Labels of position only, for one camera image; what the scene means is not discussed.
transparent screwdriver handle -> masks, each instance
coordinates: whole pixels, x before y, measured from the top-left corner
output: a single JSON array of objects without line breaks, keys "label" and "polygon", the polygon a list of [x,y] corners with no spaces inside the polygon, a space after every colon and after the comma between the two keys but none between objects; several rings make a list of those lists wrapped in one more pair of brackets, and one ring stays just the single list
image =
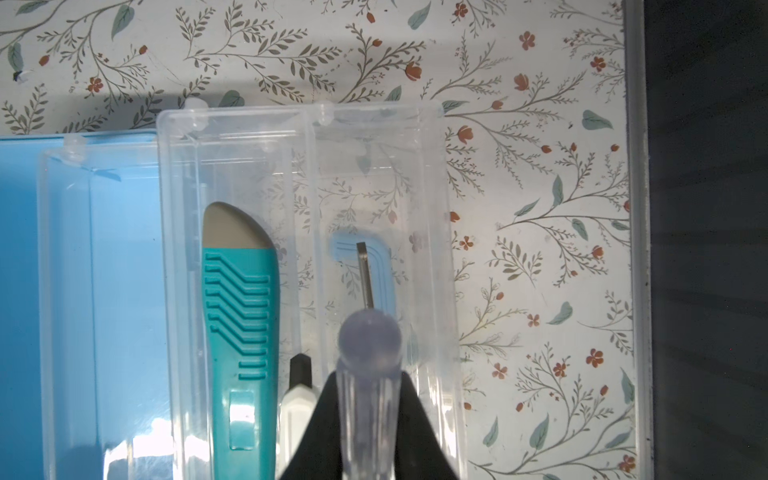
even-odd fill
[{"label": "transparent screwdriver handle", "polygon": [[397,322],[375,309],[353,313],[339,331],[336,366],[341,449],[349,480],[389,480],[400,400]]}]

blue container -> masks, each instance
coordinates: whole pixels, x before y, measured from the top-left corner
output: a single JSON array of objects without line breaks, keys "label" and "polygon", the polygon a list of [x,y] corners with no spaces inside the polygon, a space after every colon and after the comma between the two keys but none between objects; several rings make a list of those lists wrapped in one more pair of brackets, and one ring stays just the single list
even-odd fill
[{"label": "blue container", "polygon": [[170,479],[154,132],[0,140],[0,226],[0,478]]}]

green leaf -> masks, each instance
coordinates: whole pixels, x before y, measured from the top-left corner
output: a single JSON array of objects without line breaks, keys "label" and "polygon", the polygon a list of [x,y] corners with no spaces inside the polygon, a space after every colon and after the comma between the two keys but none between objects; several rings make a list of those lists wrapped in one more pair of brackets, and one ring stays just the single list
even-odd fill
[{"label": "green leaf", "polygon": [[531,440],[528,442],[531,447],[537,450],[541,450],[544,447],[544,442],[547,441],[547,432],[549,431],[549,414],[543,422],[538,424],[538,427],[534,429],[531,434]]},{"label": "green leaf", "polygon": [[118,8],[118,13],[114,16],[114,20],[112,21],[112,40],[114,40],[115,35],[125,30],[125,27],[127,27],[133,19],[133,8],[129,7],[128,5],[120,5],[120,8]]},{"label": "green leaf", "polygon": [[611,222],[611,226],[615,228],[616,230],[629,230],[629,226],[624,225],[619,220],[614,220]]},{"label": "green leaf", "polygon": [[363,175],[367,175],[368,172],[371,171],[371,157],[368,155],[360,155],[357,157],[357,167]]},{"label": "green leaf", "polygon": [[562,305],[560,305],[560,313],[554,316],[551,322],[547,322],[548,325],[560,325],[565,320],[571,318],[571,315],[574,314],[574,309],[568,302],[563,302]]},{"label": "green leaf", "polygon": [[620,433],[616,435],[616,438],[605,444],[606,449],[612,449],[618,447],[622,443],[626,442],[631,432]]},{"label": "green leaf", "polygon": [[463,100],[446,100],[442,102],[442,112],[445,113],[447,111],[453,110],[454,108],[460,107],[465,103],[468,102]]},{"label": "green leaf", "polygon": [[554,179],[552,184],[552,196],[554,197],[553,208],[563,203],[563,180],[560,179],[560,175]]},{"label": "green leaf", "polygon": [[624,376],[621,377],[621,389],[624,390],[624,403],[629,405],[634,402],[634,385],[632,384],[632,380],[629,380],[629,376],[624,369],[621,369],[621,373],[624,374]]},{"label": "green leaf", "polygon": [[486,447],[489,447],[494,443],[496,443],[497,438],[498,438],[498,415],[496,416],[496,420],[493,422],[493,425],[491,425],[491,429],[488,430],[488,434],[482,440],[482,444],[485,445]]},{"label": "green leaf", "polygon": [[42,7],[46,3],[48,3],[48,0],[34,0],[33,2],[27,2],[18,8],[16,15],[19,15],[21,13],[34,12],[35,10]]},{"label": "green leaf", "polygon": [[613,124],[607,119],[594,113],[592,110],[584,110],[581,114],[581,124],[587,130],[599,130],[601,128],[613,128]]},{"label": "green leaf", "polygon": [[411,18],[408,19],[408,25],[411,26],[411,29],[416,30],[421,26],[422,23],[424,23],[424,21],[427,19],[427,15],[429,15],[430,5],[432,5],[432,2],[428,3],[426,7],[422,8],[421,10],[417,10],[413,13],[413,15],[411,15]]},{"label": "green leaf", "polygon": [[237,90],[230,90],[224,94],[219,102],[220,107],[242,107],[245,105],[245,99],[240,96]]},{"label": "green leaf", "polygon": [[22,45],[18,42],[8,47],[8,63],[13,71],[24,70],[24,58],[22,58]]},{"label": "green leaf", "polygon": [[587,227],[584,226],[584,222],[578,218],[574,218],[571,222],[571,226],[578,232],[579,237],[583,238],[584,240],[589,240],[589,236],[587,235]]},{"label": "green leaf", "polygon": [[541,198],[536,200],[534,203],[528,204],[525,207],[521,208],[520,210],[516,211],[515,216],[520,217],[521,215],[525,215],[526,213],[530,212],[531,210],[533,210],[533,207],[536,206],[539,200],[541,200]]},{"label": "green leaf", "polygon": [[402,95],[402,86],[398,85],[389,92],[389,95],[386,96],[384,101],[398,101],[400,99],[400,95]]}]

light blue handle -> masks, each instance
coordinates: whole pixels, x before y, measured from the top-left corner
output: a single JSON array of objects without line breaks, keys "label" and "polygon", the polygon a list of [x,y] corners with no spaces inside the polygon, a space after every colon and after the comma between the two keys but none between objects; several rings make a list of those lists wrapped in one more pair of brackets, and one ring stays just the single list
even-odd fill
[{"label": "light blue handle", "polygon": [[273,249],[203,249],[216,480],[275,478],[280,278]]}]

floral pattern surface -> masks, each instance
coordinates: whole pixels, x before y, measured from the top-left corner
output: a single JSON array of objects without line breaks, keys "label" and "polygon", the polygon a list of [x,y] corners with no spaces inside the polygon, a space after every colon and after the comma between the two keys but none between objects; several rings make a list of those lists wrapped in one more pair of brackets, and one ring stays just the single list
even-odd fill
[{"label": "floral pattern surface", "polygon": [[636,478],[622,25],[608,0],[4,0],[0,134],[441,102],[470,478]]}]

